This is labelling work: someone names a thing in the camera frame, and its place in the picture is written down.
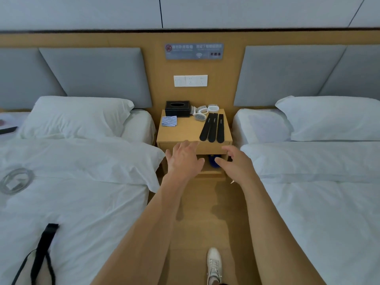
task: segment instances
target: folded cloth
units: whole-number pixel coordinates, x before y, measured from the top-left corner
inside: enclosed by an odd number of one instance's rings
[[[177,116],[162,117],[161,124],[167,127],[175,127],[177,125]]]

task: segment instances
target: hand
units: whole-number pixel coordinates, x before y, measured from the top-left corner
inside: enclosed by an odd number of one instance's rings
[[[252,160],[238,148],[232,145],[222,146],[232,158],[232,162],[227,162],[222,158],[215,158],[215,162],[223,168],[227,175],[240,186],[257,176]]]
[[[199,142],[184,141],[177,143],[173,147],[173,155],[170,150],[166,150],[165,156],[168,160],[168,174],[173,177],[180,178],[183,182],[197,176],[204,164],[204,158],[197,159],[195,151]]]

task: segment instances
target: black tissue box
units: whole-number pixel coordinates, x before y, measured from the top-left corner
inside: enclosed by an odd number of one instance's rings
[[[190,101],[166,101],[166,116],[190,117]]]

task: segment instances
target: person's right arm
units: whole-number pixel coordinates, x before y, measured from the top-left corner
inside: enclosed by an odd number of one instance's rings
[[[325,284],[282,220],[251,159],[235,146],[223,146],[232,158],[216,163],[243,189],[257,267],[263,285]]]

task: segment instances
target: white power socket panel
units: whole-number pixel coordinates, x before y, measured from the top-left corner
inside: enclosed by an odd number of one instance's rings
[[[185,76],[174,76],[174,87],[186,87]]]
[[[174,76],[174,87],[206,87],[208,75]]]

